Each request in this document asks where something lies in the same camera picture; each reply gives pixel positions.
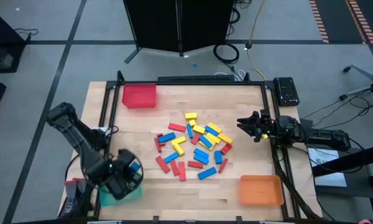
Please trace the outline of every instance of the black cable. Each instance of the black cable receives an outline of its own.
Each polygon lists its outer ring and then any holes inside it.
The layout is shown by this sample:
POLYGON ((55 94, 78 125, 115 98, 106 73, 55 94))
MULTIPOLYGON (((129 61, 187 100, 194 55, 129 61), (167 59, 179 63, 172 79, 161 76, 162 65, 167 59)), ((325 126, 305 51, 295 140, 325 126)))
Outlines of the black cable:
POLYGON ((223 62, 226 66, 228 66, 232 72, 236 73, 235 71, 235 67, 232 65, 232 64, 235 64, 238 60, 239 60, 239 51, 237 50, 237 48, 235 46, 233 46, 232 44, 217 44, 214 46, 214 49, 213 49, 213 53, 214 53, 214 56, 220 61, 220 62, 223 62), (236 57, 233 58, 233 59, 224 59, 224 58, 221 58, 218 54, 217 54, 217 48, 219 46, 222 46, 222 45, 226 45, 226 46, 229 46, 231 47, 232 49, 235 50, 236 52, 236 57))

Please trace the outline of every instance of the cable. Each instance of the cable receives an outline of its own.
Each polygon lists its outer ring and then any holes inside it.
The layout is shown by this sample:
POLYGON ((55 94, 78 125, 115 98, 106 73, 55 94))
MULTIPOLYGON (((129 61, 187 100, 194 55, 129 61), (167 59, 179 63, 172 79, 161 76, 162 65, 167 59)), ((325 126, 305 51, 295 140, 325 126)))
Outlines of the cable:
POLYGON ((256 67, 256 65, 254 65, 254 62, 253 62, 253 60, 251 59, 251 57, 250 57, 250 53, 249 53, 249 50, 250 50, 251 47, 252 47, 253 33, 254 33, 254 30, 256 29, 257 19, 258 19, 258 17, 259 17, 259 14, 260 14, 260 12, 261 12, 261 9, 262 9, 262 6, 264 5, 264 3, 265 3, 265 0, 262 0, 261 6, 260 6, 260 8, 259 8, 259 10, 258 10, 258 12, 257 12, 256 18, 254 19, 253 29, 251 30, 251 35, 250 35, 250 39, 249 39, 249 43, 248 43, 248 46, 249 46, 249 47, 246 46, 246 48, 247 48, 246 52, 247 52, 247 57, 248 57, 248 59, 249 59, 251 65, 253 65, 254 70, 255 70, 258 74, 260 74, 261 77, 262 77, 264 80, 266 80, 265 75, 264 75, 262 72, 260 72, 260 70, 258 70, 258 68, 256 67))

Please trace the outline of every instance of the red container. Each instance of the red container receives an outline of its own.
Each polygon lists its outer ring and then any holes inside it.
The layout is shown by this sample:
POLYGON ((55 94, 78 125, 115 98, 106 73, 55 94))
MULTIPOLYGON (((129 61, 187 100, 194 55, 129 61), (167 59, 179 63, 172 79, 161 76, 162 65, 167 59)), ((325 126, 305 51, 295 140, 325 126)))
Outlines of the red container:
POLYGON ((122 103, 129 109, 154 108, 156 106, 156 84, 124 85, 122 103))

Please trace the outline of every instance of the wooden block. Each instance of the wooden block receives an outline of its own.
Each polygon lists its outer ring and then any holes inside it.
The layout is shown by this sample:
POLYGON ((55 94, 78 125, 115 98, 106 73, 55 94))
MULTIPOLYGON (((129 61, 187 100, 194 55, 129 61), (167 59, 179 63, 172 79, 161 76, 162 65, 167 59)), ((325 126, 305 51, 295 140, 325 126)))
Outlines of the wooden block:
POLYGON ((219 143, 221 141, 221 139, 217 138, 216 136, 214 136, 213 134, 211 133, 207 133, 206 134, 206 137, 210 140, 213 140, 215 143, 219 143))
POLYGON ((159 143, 159 141, 157 140, 157 138, 155 138, 155 144, 156 144, 157 151, 158 151, 158 152, 162 152, 162 148, 160 147, 160 143, 159 143))
POLYGON ((179 156, 184 155, 185 152, 179 144, 175 144, 175 145, 173 145, 173 147, 174 147, 174 150, 178 153, 179 156))
POLYGON ((196 148, 196 149, 193 151, 193 153, 195 153, 195 154, 197 154, 197 155, 199 155, 199 156, 201 156, 201 157, 204 157, 204 158, 209 158, 209 154, 203 152, 202 150, 200 150, 200 149, 198 149, 198 148, 196 148))
POLYGON ((208 124, 209 127, 211 127, 213 130, 215 130, 216 132, 220 133, 221 132, 221 128, 217 127, 215 124, 213 123, 209 123, 208 124))
POLYGON ((174 124, 170 123, 168 124, 168 128, 176 131, 182 131, 185 132, 186 127, 184 125, 174 124))
POLYGON ((199 125, 195 125, 195 126, 193 127, 193 130, 196 131, 196 132, 198 132, 198 133, 200 133, 200 134, 204 134, 204 133, 205 133, 205 128, 204 128, 204 127, 201 127, 201 126, 199 126, 199 125))
POLYGON ((214 152, 214 157, 216 158, 216 164, 223 163, 223 155, 220 150, 214 152))
POLYGON ((197 144, 198 140, 200 138, 200 134, 195 134, 193 139, 191 139, 192 144, 197 144))
POLYGON ((184 161, 178 162, 178 170, 180 171, 180 181, 186 180, 186 178, 185 178, 185 164, 184 164, 184 161))
POLYGON ((203 180, 204 178, 209 177, 209 176, 211 176, 211 175, 213 175, 213 174, 215 174, 215 173, 217 173, 216 168, 215 168, 215 167, 212 167, 212 168, 210 168, 210 169, 206 169, 206 170, 203 171, 203 172, 200 172, 200 173, 198 174, 198 177, 199 177, 200 180, 203 180))
POLYGON ((193 156, 193 159, 194 159, 194 160, 197 160, 197 161, 199 161, 199 162, 201 162, 201 163, 204 163, 204 164, 206 164, 206 165, 209 163, 209 159, 204 158, 204 157, 201 157, 201 156, 199 156, 199 155, 197 155, 197 154, 195 154, 195 155, 193 156))
POLYGON ((170 168, 167 166, 167 164, 164 162, 162 156, 158 156, 156 157, 156 162, 159 164, 160 168, 162 168, 162 170, 165 172, 165 173, 168 173, 170 171, 170 168))
POLYGON ((182 137, 179 137, 177 139, 174 139, 172 141, 172 146, 174 146, 175 144, 180 144, 182 142, 185 142, 187 139, 185 138, 185 136, 182 136, 182 137))
POLYGON ((190 119, 197 119, 198 118, 198 113, 186 113, 185 114, 185 119, 190 120, 190 119))
POLYGON ((189 138, 193 138, 192 128, 190 124, 186 125, 186 130, 188 131, 189 138))
POLYGON ((174 176, 180 175, 180 171, 178 171, 177 164, 175 163, 175 160, 170 161, 170 165, 172 166, 174 176))
POLYGON ((170 161, 172 161, 173 159, 176 159, 178 158, 178 153, 177 152, 174 152, 173 154, 167 156, 166 158, 164 158, 164 162, 165 163, 169 163, 170 161))
POLYGON ((219 167, 219 170, 218 170, 219 173, 221 173, 224 170, 224 167, 225 167, 225 165, 226 165, 227 162, 228 162, 228 159, 225 158, 224 161, 223 161, 223 163, 219 167))
POLYGON ((230 143, 225 144, 225 146, 222 148, 221 152, 225 155, 230 149, 232 148, 232 145, 230 143))
POLYGON ((211 134, 214 135, 214 136, 217 136, 217 135, 218 135, 218 132, 216 132, 213 128, 211 128, 211 127, 209 127, 209 126, 207 126, 207 125, 206 125, 205 129, 206 129, 206 131, 207 131, 208 133, 211 133, 211 134))
POLYGON ((208 148, 210 148, 213 144, 207 139, 205 136, 201 135, 199 140, 202 141, 208 148))
POLYGON ((232 144, 232 139, 230 139, 228 136, 226 136, 224 134, 219 134, 217 137, 219 137, 224 142, 232 144))
POLYGON ((207 147, 203 142, 199 141, 199 144, 201 144, 203 147, 207 148, 209 151, 211 151, 214 147, 214 145, 216 144, 215 142, 212 142, 213 145, 211 147, 207 147))
POLYGON ((171 140, 173 138, 175 138, 175 134, 174 133, 168 133, 166 135, 159 136, 157 139, 159 140, 159 143, 160 143, 160 142, 171 140))
POLYGON ((203 163, 197 161, 188 161, 188 166, 203 169, 203 163))
POLYGON ((195 120, 189 120, 189 125, 191 127, 194 127, 196 125, 196 121, 195 120))

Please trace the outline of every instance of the black panel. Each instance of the black panel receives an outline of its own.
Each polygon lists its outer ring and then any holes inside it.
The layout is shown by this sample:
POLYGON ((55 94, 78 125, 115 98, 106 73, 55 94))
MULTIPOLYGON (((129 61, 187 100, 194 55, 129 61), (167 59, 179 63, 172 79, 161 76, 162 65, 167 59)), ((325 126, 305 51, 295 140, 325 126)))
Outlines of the black panel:
POLYGON ((225 42, 234 0, 182 0, 182 50, 225 42))
POLYGON ((317 0, 320 16, 331 44, 361 44, 362 38, 345 0, 317 0))
POLYGON ((138 47, 178 52, 175 0, 124 0, 138 47))

